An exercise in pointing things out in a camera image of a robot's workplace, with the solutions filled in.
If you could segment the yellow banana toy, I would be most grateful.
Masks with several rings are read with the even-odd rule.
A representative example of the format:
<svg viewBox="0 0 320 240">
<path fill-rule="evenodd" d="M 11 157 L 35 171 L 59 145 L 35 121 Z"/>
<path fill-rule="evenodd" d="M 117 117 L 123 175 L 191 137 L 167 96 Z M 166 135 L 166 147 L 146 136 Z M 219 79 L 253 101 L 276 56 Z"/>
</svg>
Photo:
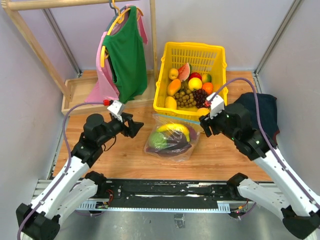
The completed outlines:
<svg viewBox="0 0 320 240">
<path fill-rule="evenodd" d="M 179 124 L 179 123 L 168 123 L 168 124 L 164 124 L 160 127 L 158 127 L 156 129 L 156 131 L 158 133 L 160 132 L 166 132 L 166 131 L 174 131 L 174 132 L 181 132 L 184 134 L 186 140 L 188 142 L 190 142 L 190 131 L 189 129 L 185 126 L 185 125 L 182 125 L 182 124 Z"/>
</svg>

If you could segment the yellow lemon toy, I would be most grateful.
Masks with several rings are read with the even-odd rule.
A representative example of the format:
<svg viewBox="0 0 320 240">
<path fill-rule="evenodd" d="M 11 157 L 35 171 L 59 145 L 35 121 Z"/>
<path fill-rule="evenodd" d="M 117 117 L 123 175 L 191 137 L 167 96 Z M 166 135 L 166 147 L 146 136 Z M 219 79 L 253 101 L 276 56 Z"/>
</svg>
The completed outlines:
<svg viewBox="0 0 320 240">
<path fill-rule="evenodd" d="M 172 96 L 167 96 L 165 98 L 164 107 L 171 110 L 177 109 L 177 101 Z"/>
</svg>

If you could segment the orange fruit toy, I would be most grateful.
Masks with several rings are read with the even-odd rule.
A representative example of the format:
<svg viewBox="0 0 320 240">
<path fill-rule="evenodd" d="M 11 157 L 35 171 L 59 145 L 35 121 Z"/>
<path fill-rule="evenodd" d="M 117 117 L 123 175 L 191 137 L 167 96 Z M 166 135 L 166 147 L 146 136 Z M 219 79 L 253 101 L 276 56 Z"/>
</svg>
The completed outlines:
<svg viewBox="0 0 320 240">
<path fill-rule="evenodd" d="M 214 91 L 214 86 L 211 82 L 206 82 L 202 84 L 202 89 L 206 92 L 207 95 L 211 95 Z"/>
</svg>

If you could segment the green red mango toy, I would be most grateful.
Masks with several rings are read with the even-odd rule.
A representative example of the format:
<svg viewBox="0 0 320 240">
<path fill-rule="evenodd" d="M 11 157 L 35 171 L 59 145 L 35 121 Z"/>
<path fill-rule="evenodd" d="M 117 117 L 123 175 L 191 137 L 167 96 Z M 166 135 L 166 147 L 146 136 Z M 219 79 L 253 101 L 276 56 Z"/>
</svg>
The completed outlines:
<svg viewBox="0 0 320 240">
<path fill-rule="evenodd" d="M 212 76 L 209 73 L 204 73 L 201 76 L 201 80 L 202 80 L 203 84 L 211 83 L 212 82 Z"/>
</svg>

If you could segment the wooden clothes rack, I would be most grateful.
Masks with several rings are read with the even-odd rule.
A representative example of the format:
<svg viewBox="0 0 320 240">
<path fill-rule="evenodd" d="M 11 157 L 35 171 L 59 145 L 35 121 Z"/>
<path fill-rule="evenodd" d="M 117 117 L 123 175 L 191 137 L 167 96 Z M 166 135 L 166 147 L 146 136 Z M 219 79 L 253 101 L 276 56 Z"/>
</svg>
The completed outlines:
<svg viewBox="0 0 320 240">
<path fill-rule="evenodd" d="M 0 3 L 0 115 L 55 121 L 102 111 L 84 105 L 97 82 L 96 55 L 115 13 L 108 3 L 14 11 Z"/>
</svg>

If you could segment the yellow peach toy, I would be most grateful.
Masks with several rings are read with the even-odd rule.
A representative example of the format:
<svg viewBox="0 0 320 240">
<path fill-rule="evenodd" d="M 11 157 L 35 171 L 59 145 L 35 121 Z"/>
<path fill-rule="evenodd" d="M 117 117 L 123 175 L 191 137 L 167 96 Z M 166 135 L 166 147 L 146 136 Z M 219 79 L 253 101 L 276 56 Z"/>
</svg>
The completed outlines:
<svg viewBox="0 0 320 240">
<path fill-rule="evenodd" d="M 170 80 L 175 80 L 178 78 L 178 75 L 179 75 L 179 71 L 176 69 L 176 68 L 171 68 L 169 71 L 168 71 L 168 78 Z"/>
</svg>

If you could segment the green cabbage toy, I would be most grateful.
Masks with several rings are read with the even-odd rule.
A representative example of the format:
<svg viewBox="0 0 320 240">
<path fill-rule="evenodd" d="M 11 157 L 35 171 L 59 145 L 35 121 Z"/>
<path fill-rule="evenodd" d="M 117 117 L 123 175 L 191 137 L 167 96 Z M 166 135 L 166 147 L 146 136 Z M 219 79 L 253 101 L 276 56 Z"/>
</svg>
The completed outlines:
<svg viewBox="0 0 320 240">
<path fill-rule="evenodd" d="M 165 149 L 168 146 L 167 136 L 163 132 L 155 131 L 149 136 L 148 144 L 154 149 Z"/>
</svg>

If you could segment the yellow plastic basket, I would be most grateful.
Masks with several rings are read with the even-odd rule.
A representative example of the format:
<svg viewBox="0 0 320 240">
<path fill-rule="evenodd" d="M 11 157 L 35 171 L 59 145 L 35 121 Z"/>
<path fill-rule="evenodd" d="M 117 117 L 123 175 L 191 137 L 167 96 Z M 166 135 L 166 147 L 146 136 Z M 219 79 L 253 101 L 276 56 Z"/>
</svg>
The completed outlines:
<svg viewBox="0 0 320 240">
<path fill-rule="evenodd" d="M 222 46 L 167 42 L 161 58 L 153 108 L 158 114 L 197 121 L 206 98 L 226 83 Z"/>
</svg>

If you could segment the green tank top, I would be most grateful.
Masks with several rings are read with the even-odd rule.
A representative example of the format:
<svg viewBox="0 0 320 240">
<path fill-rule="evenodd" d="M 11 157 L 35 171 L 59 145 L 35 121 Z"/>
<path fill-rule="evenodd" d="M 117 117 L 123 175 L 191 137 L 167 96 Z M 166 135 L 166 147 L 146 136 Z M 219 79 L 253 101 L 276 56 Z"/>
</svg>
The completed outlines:
<svg viewBox="0 0 320 240">
<path fill-rule="evenodd" d="M 123 104 L 142 95 L 147 88 L 144 42 L 138 28 L 138 8 L 129 6 L 111 22 L 102 46 L 113 67 L 113 82 Z"/>
</svg>

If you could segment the orange mango toy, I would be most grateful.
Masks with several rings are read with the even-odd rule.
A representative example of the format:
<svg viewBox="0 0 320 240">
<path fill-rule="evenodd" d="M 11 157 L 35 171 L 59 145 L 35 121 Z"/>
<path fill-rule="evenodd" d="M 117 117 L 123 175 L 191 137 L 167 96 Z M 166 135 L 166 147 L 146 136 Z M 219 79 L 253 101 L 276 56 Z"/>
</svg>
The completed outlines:
<svg viewBox="0 0 320 240">
<path fill-rule="evenodd" d="M 171 81 L 171 83 L 167 86 L 167 95 L 174 96 L 181 89 L 181 81 L 176 78 Z"/>
</svg>

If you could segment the pink shirt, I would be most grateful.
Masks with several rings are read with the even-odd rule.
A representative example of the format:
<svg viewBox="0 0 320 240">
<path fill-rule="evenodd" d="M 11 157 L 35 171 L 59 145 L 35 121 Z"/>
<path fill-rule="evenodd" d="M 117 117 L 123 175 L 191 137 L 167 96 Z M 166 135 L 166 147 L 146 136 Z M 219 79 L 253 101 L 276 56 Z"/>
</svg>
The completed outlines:
<svg viewBox="0 0 320 240">
<path fill-rule="evenodd" d="M 129 6 L 133 6 L 133 5 L 127 5 L 122 9 L 122 12 Z M 145 44 L 148 43 L 148 38 L 146 35 L 146 31 L 144 29 L 143 14 L 139 10 L 137 15 L 139 18 L 137 20 L 138 29 L 142 36 L 143 46 L 144 46 Z M 96 53 L 96 73 L 97 73 L 98 80 L 95 87 L 86 98 L 86 102 L 102 102 L 103 100 L 106 100 L 106 99 L 119 100 L 120 93 L 116 85 L 114 84 L 114 77 L 113 77 L 114 70 L 110 60 L 108 59 L 107 50 L 105 47 L 102 46 L 103 40 L 108 32 L 108 29 L 102 34 L 101 40 L 97 49 L 97 53 Z"/>
</svg>

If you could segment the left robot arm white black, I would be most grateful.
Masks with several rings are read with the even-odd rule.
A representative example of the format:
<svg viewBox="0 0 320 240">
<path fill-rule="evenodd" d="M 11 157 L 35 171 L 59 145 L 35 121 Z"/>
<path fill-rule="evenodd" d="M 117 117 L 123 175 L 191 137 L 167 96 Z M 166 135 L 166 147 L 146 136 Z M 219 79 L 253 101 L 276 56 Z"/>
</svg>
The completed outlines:
<svg viewBox="0 0 320 240">
<path fill-rule="evenodd" d="M 133 120 L 132 114 L 122 113 L 105 122 L 101 114 L 87 117 L 78 143 L 58 175 L 46 189 L 28 205 L 16 209 L 19 225 L 17 239 L 53 240 L 66 219 L 87 199 L 101 198 L 107 193 L 103 174 L 90 172 L 82 181 L 79 178 L 106 151 L 105 144 L 118 134 L 134 138 L 144 123 Z"/>
</svg>

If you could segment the purple eggplant toy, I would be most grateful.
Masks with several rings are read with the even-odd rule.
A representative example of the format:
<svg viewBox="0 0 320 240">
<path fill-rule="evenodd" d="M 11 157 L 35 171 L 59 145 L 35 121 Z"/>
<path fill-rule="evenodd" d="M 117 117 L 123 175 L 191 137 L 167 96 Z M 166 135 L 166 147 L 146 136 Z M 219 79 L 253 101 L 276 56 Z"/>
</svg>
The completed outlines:
<svg viewBox="0 0 320 240">
<path fill-rule="evenodd" d="M 149 146 L 149 138 L 144 147 L 144 151 L 148 154 L 155 155 L 162 158 L 173 158 L 182 156 L 189 152 L 192 147 L 198 143 L 199 132 L 192 126 L 185 124 L 190 133 L 190 142 L 186 140 L 185 135 L 180 131 L 164 131 L 167 136 L 167 147 L 164 149 L 155 149 Z"/>
</svg>

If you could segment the dark navy cloth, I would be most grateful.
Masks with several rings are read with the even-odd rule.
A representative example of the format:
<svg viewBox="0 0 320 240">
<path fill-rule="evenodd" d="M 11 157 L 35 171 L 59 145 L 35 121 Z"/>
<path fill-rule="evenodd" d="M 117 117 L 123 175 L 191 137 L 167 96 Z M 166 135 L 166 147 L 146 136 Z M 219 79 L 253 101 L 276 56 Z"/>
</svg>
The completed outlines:
<svg viewBox="0 0 320 240">
<path fill-rule="evenodd" d="M 277 145 L 277 135 L 280 133 L 278 127 L 277 98 L 270 94 L 257 93 L 260 123 L 267 134 Z M 235 103 L 241 104 L 250 113 L 252 127 L 259 129 L 255 96 L 253 92 L 243 93 Z"/>
</svg>

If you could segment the clear zip top bag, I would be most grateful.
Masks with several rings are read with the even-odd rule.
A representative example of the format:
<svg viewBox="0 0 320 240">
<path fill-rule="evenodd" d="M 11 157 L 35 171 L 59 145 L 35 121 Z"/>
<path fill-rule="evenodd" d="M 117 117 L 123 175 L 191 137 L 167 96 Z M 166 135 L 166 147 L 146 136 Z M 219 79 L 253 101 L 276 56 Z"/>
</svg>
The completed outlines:
<svg viewBox="0 0 320 240">
<path fill-rule="evenodd" d="M 200 123 L 179 117 L 154 114 L 155 126 L 152 129 L 144 152 L 165 160 L 187 161 L 203 131 Z"/>
</svg>

